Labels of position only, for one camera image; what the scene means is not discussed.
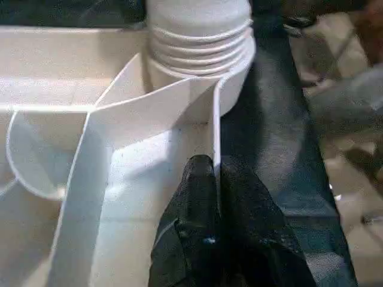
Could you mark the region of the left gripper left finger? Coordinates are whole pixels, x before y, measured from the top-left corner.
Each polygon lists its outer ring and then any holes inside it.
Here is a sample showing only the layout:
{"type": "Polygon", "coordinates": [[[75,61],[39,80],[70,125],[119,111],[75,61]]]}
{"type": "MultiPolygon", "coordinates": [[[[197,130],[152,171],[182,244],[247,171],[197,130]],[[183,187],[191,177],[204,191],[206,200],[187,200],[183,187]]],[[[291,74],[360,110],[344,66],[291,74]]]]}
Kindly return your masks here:
{"type": "Polygon", "coordinates": [[[212,160],[200,154],[185,165],[159,221],[149,286],[217,286],[221,277],[220,218],[212,160]]]}

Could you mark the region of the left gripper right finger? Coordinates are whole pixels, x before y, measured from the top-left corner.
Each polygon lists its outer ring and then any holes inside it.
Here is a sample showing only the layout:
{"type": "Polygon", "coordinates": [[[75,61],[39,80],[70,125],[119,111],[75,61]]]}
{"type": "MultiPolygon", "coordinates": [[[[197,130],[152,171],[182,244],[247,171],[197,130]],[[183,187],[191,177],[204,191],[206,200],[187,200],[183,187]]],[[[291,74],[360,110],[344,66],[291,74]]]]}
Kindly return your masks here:
{"type": "Polygon", "coordinates": [[[244,162],[221,164],[221,214],[247,286],[315,285],[284,214],[244,162]]]}

